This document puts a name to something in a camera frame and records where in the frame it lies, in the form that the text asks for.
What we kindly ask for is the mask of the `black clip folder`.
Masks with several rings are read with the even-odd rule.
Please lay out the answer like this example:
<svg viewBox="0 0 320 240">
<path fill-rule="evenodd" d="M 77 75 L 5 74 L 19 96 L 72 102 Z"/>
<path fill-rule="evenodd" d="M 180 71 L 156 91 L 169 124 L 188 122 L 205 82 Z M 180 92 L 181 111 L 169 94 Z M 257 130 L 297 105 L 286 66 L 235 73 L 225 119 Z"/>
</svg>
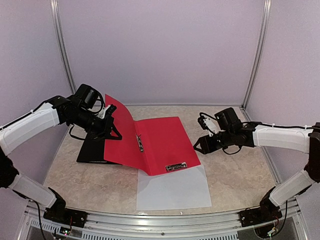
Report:
<svg viewBox="0 0 320 240">
<path fill-rule="evenodd" d="M 115 162 L 104 159 L 105 140 L 94 139 L 94 136 L 95 134 L 92 131 L 87 132 L 76 162 L 84 164 L 117 165 Z"/>
</svg>

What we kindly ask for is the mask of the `red plastic folder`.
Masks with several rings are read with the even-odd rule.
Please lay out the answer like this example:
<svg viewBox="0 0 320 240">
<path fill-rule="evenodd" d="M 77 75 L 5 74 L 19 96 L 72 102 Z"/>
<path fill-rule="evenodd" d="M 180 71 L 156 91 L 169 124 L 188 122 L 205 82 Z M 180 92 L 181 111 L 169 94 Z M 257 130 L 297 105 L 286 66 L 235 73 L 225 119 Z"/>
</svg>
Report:
<svg viewBox="0 0 320 240">
<path fill-rule="evenodd" d="M 122 135 L 122 140 L 105 140 L 105 160 L 142 170 L 149 176 L 171 173 L 166 171 L 169 165 L 183 162 L 186 162 L 187 168 L 200 165 L 179 117 L 134 120 L 118 100 L 105 95 L 105 101 L 116 106 L 112 116 L 115 127 Z M 136 135 L 141 135 L 144 152 L 139 150 Z"/>
</svg>

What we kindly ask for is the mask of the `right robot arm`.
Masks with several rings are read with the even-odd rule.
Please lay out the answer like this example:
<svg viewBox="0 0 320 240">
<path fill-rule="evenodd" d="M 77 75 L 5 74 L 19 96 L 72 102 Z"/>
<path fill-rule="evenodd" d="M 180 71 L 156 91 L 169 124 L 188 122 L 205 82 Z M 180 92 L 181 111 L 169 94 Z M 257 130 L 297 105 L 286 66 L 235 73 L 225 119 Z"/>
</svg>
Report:
<svg viewBox="0 0 320 240">
<path fill-rule="evenodd" d="M 223 151 L 229 147 L 262 148 L 267 153 L 274 152 L 284 157 L 284 164 L 304 163 L 290 167 L 292 172 L 281 183 L 265 194 L 256 210 L 256 218 L 266 222 L 278 207 L 287 200 L 304 193 L 313 184 L 320 182 L 320 124 L 276 125 L 261 121 L 241 121 L 232 107 L 215 115 L 200 112 L 197 119 L 207 135 L 201 136 L 193 148 L 203 155 Z"/>
</svg>

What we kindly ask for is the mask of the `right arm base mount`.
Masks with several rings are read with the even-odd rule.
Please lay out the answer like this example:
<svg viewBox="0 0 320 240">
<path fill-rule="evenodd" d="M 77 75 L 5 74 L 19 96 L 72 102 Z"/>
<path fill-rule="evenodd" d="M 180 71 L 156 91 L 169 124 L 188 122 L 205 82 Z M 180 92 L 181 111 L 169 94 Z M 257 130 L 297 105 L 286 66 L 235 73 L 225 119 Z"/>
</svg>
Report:
<svg viewBox="0 0 320 240">
<path fill-rule="evenodd" d="M 280 219 L 283 215 L 279 206 L 275 206 L 267 196 L 264 196 L 259 207 L 246 208 L 238 213 L 242 227 L 267 223 Z"/>
</svg>

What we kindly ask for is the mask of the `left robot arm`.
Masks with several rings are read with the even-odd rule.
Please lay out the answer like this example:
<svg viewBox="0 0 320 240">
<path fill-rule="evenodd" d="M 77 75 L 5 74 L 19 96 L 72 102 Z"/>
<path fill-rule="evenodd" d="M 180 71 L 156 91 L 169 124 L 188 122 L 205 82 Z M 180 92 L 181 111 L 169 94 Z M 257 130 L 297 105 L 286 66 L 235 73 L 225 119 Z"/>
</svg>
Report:
<svg viewBox="0 0 320 240">
<path fill-rule="evenodd" d="M 68 96 L 56 95 L 36 108 L 0 128 L 0 187 L 12 190 L 33 202 L 50 209 L 50 214 L 63 223 L 70 218 L 65 202 L 53 190 L 43 186 L 44 173 L 31 168 L 40 164 L 47 171 L 53 160 L 63 132 L 57 126 L 82 128 L 95 141 L 121 140 L 114 123 L 117 107 L 105 103 L 93 87 L 82 84 Z"/>
</svg>

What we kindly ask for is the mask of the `white paper sheet underneath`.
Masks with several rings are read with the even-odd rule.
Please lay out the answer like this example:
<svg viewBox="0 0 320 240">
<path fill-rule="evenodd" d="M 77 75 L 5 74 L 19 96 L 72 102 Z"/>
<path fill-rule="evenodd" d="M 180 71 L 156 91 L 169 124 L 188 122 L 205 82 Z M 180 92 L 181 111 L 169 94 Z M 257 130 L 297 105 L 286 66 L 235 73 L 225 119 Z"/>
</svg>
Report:
<svg viewBox="0 0 320 240">
<path fill-rule="evenodd" d="M 182 210 L 211 206 L 203 165 L 156 176 L 138 171 L 137 210 Z"/>
</svg>

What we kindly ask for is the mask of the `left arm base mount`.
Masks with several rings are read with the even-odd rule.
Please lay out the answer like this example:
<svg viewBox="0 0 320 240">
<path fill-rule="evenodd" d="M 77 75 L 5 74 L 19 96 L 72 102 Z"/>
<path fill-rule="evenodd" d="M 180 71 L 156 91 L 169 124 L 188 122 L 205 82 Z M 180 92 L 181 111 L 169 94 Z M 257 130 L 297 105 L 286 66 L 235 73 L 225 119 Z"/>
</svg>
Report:
<svg viewBox="0 0 320 240">
<path fill-rule="evenodd" d="M 68 225 L 70 227 L 84 228 L 88 213 L 81 210 L 66 207 L 66 201 L 54 192 L 56 201 L 49 208 L 45 208 L 44 219 L 56 223 Z"/>
</svg>

